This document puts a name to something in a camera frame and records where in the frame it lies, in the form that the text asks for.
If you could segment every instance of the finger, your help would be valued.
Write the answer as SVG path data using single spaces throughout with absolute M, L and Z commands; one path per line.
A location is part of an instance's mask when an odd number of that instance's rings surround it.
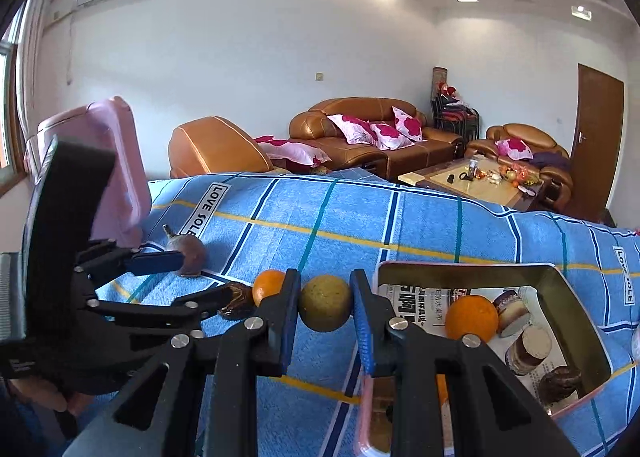
M 12 385 L 32 401 L 51 410 L 65 411 L 66 399 L 53 383 L 37 376 L 12 379 Z
M 68 399 L 67 406 L 69 412 L 78 417 L 82 411 L 94 401 L 94 396 L 85 393 L 74 392 Z

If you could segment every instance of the brown leather sofa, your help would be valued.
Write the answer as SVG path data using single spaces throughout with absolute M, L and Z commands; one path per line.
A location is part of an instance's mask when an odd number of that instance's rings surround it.
M 482 154 L 492 160 L 498 160 L 498 158 L 500 158 L 501 161 L 509 162 L 511 160 L 508 158 L 500 157 L 495 142 L 508 140 L 510 138 L 520 138 L 529 146 L 534 154 L 537 152 L 555 152 L 569 159 L 567 151 L 558 145 L 556 140 L 548 135 L 548 133 L 522 123 L 508 123 L 506 125 L 489 127 L 486 131 L 485 140 L 475 140 L 466 145 L 465 157 L 470 158 L 475 154 Z M 538 170 L 536 167 L 524 161 L 518 161 L 518 163 L 529 166 L 532 171 L 540 174 L 541 179 L 549 181 L 545 195 L 543 195 L 540 200 L 540 204 L 546 208 L 562 212 L 571 200 L 571 194 L 574 190 L 574 181 L 571 179 L 571 174 L 555 166 L 545 166 Z
M 216 172 L 270 172 L 273 164 L 244 130 L 207 116 L 176 127 L 169 141 L 171 177 Z
M 418 118 L 426 142 L 399 150 L 380 150 L 370 145 L 349 145 L 338 127 L 328 119 L 347 114 L 369 122 L 394 124 L 391 107 Z M 396 180 L 401 174 L 451 161 L 462 145 L 457 134 L 433 129 L 427 117 L 411 103 L 392 98 L 333 98 L 320 102 L 295 116 L 289 124 L 292 140 L 324 150 L 332 159 L 324 163 L 331 170 L 361 166 L 383 179 Z

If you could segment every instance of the pink and white pillow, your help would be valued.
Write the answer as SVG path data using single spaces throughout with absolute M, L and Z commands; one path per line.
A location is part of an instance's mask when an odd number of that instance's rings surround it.
M 408 137 L 400 134 L 391 125 L 370 123 L 369 127 L 376 135 L 380 150 L 398 150 L 398 148 L 411 147 L 414 144 Z
M 379 147 L 376 136 L 367 122 L 346 114 L 333 114 L 327 117 L 344 134 L 348 144 Z
M 495 142 L 498 147 L 498 154 L 501 156 L 509 156 L 514 161 L 532 160 L 533 153 L 527 144 L 520 138 L 510 138 L 508 140 L 500 140 Z
M 397 107 L 391 107 L 394 111 L 396 130 L 403 136 L 414 142 L 425 142 L 422 138 L 422 125 L 420 120 L 414 118 Z
M 260 145 L 260 150 L 270 160 L 290 160 L 312 168 L 325 161 L 331 161 L 331 158 L 324 153 L 324 150 L 304 143 L 276 140 L 273 136 L 261 136 L 260 138 L 255 138 L 254 141 Z

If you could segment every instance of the window frame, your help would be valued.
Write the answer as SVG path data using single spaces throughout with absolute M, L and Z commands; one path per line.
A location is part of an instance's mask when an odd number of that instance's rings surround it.
M 4 85 L 4 101 L 0 102 L 2 105 L 0 119 L 6 131 L 8 147 L 6 154 L 9 161 L 7 166 L 0 168 L 0 197 L 27 177 L 24 169 L 25 145 L 20 130 L 15 88 L 16 53 L 16 44 L 0 40 L 0 55 L 6 59 L 4 79 L 0 80 Z

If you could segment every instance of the window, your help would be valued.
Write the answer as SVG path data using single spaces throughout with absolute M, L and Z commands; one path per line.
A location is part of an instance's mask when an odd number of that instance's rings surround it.
M 21 13 L 18 12 L 0 40 L 0 196 L 26 176 L 22 161 L 24 141 L 15 98 L 17 28 Z

